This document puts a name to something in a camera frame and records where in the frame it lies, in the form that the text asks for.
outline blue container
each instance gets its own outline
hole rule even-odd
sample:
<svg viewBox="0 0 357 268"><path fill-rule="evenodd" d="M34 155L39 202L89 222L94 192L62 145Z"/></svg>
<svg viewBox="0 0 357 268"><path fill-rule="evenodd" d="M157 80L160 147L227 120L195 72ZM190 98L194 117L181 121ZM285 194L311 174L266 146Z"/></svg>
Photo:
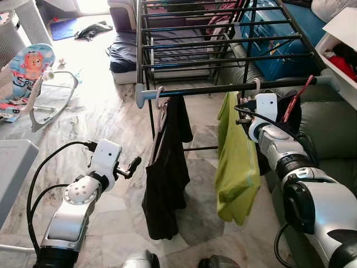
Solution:
<svg viewBox="0 0 357 268"><path fill-rule="evenodd" d="M306 37L315 46L324 35L322 27L325 25L317 18L309 8L285 4L291 15L299 23ZM276 6L269 0L260 0L258 7ZM251 12L246 12L242 18L243 22L250 22ZM284 15L280 10L264 10L256 11L255 21L276 21L285 20ZM242 26L242 38L249 37L250 26ZM290 36L295 32L289 24L275 25L255 25L253 37L272 37L272 36ZM275 50L271 50L275 46L285 42L286 40L262 41L253 42L251 56L268 56L268 55L285 55L285 54L303 54L308 53L300 40L293 40ZM308 76L310 74L318 75L319 70L311 58L295 58L295 59L274 59L255 61L256 66L263 73L266 80L276 80L288 76Z"/></svg>

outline green towel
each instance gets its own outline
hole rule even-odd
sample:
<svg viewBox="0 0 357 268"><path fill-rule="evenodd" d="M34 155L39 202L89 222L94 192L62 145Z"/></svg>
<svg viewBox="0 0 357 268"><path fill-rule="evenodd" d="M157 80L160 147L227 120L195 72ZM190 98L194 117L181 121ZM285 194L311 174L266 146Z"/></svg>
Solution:
<svg viewBox="0 0 357 268"><path fill-rule="evenodd" d="M215 176L217 211L220 218L242 225L260 188L255 144L235 121L237 92L226 94L218 115L219 164Z"/></svg>

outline clothes drying rack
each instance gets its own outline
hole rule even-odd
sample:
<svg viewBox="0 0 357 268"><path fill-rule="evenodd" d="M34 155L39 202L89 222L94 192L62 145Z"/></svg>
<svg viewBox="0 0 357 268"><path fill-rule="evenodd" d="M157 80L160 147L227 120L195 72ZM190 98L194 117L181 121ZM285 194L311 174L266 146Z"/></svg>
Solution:
<svg viewBox="0 0 357 268"><path fill-rule="evenodd" d="M242 7L239 6L239 0L237 1L228 1L228 2L214 2L214 3L235 3L234 8L232 9L215 9L215 10L198 10L198 11L182 11L182 12L167 12L167 13L148 13L148 4L163 4L164 6L179 6L179 5L193 5L197 4L200 1L189 0L187 3L173 3L171 0L137 0L137 84L136 84L136 101L139 108L142 108L144 101L148 99L149 105L149 116L151 122L152 134L155 136L155 126L153 120L153 111L151 99L155 99L157 95L157 90L150 89L151 83L155 85L155 73L167 72L167 71L192 71L207 69L210 70L210 78L215 79L215 85L208 87L196 87L196 88L181 88L173 89L168 91L163 91L160 93L159 97L170 97L175 95L195 95L195 94L208 94L208 93L219 93L219 92L231 92L231 91L240 91L245 90L254 90L257 88L255 83L247 83L248 68L251 61L259 60L272 60L272 59L295 59L295 58L313 58L316 63L317 68L321 72L320 76L315 76L310 84L330 84L336 90L338 90L338 83L336 78L330 69L327 69L315 48L311 45L303 31L301 30L298 23L290 15L289 11L283 5L281 0L274 0L275 5L269 7L257 7L257 0L247 0ZM255 21L255 13L257 11L264 10L279 10L285 17L285 20L276 20L276 21ZM240 23L245 12L251 12L250 22ZM179 18L202 18L202 17L213 17L213 16L227 16L229 15L229 21L225 24L219 25L193 25L193 26L179 26L179 27L150 27L152 20L157 20L163 17L179 17ZM239 26L249 26L249 38L246 39L237 39L235 38L234 26L239 22ZM294 33L289 36L267 36L267 37L253 37L254 26L258 25L275 25L275 24L289 24ZM192 30L192 29L201 29L207 30L209 28L225 28L223 33L215 35L217 40L205 40L208 35L202 34L195 36L198 38L198 41L195 42L184 42L184 43L173 43L167 45L155 45L155 38L152 36L153 32L160 31L179 31L179 30ZM181 39L189 39L192 36L181 37ZM268 52L277 49L291 41L300 40L307 52L303 54L284 54L284 55L270 55L270 53L265 53L261 56L251 56L252 44L253 42L262 42L262 41L272 41L272 40L283 40L280 45L273 47ZM234 54L234 58L225 58L225 54L228 51L228 48L232 48L234 43L244 43L247 42L247 56L244 58L239 58ZM206 54L211 55L210 58L206 60L185 60L185 61L172 61L169 63L157 63L153 61L156 55L160 54L161 51L175 51L180 50L182 55L182 50L188 50L192 48L213 48L215 53L209 51ZM185 53L185 55L194 55L195 53ZM227 63L244 63L244 75L243 83L232 85L216 85L219 75L219 71L223 68L233 68L237 67L235 64ZM277 87L291 87L304 85L307 81L307 78L298 78L298 79L287 79L287 80L276 80L276 81L266 81L261 82L261 89L268 88L277 88ZM206 150L206 149L216 149L216 146L210 147L200 147L200 148L189 148L185 149L186 151L191 150Z"/></svg>

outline marble floor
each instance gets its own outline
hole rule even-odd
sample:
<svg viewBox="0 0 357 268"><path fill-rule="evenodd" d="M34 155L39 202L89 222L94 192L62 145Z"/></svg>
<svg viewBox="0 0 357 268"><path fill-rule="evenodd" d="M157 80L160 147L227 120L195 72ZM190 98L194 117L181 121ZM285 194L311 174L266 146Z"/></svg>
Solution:
<svg viewBox="0 0 357 268"><path fill-rule="evenodd" d="M110 16L98 17L98 21L103 18L110 21ZM156 253L162 267L194 268L201 258L212 254L231 257L241 268L282 267L273 253L279 224L264 178L244 226L224 222L217 216L214 174L218 160L214 150L186 153L191 182L185 193L187 208L177 211L180 233L170 241L149 238L141 209L146 181L144 167L152 146L148 107L139 109L136 106L134 85L116 85L113 81L104 51L113 34L101 34L92 42L72 39L54 42L57 57L66 59L66 69L78 74L81 84L68 107L53 123L31 133L28 116L13 124L0 122L0 139L26 138L40 149L0 231L0 243L31 245L25 210L28 186L35 169L46 156L70 141L107 138L123 146L121 164L129 164L136 156L141 156L143 161L133 178L118 180L114 189L98 201L76 267L121 267L130 254L144 249ZM216 116L223 98L222 94L185 97L194 131L194 140L187 146L216 145ZM50 185L70 183L85 173L89 160L90 153L83 147L73 146L63 151L43 169L34 195ZM34 219L38 240L60 202L61 191L55 189L38 206ZM289 255L284 240L281 253L283 257ZM24 259L20 253L0 252L2 268L22 267ZM32 256L28 267L32 267L34 261L35 256Z"/></svg>

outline green sofa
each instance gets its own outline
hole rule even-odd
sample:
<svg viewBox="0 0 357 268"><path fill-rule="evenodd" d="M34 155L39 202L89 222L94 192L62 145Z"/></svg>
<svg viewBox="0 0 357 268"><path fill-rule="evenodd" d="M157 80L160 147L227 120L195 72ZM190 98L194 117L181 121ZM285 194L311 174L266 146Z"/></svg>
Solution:
<svg viewBox="0 0 357 268"><path fill-rule="evenodd" d="M242 45L234 44L234 52L245 57ZM227 54L233 57L232 51ZM243 82L243 67L225 68L219 74L219 84ZM264 80L254 64L250 64L248 83L257 77ZM271 89L279 95L301 87ZM246 92L246 96L256 91ZM319 168L346 185L357 196L357 112L327 85L311 85L301 96L302 119L300 133L309 135L316 149ZM277 217L285 222L280 181L274 172L266 174ZM285 236L298 268L320 268L323 264L307 238L288 227Z"/></svg>

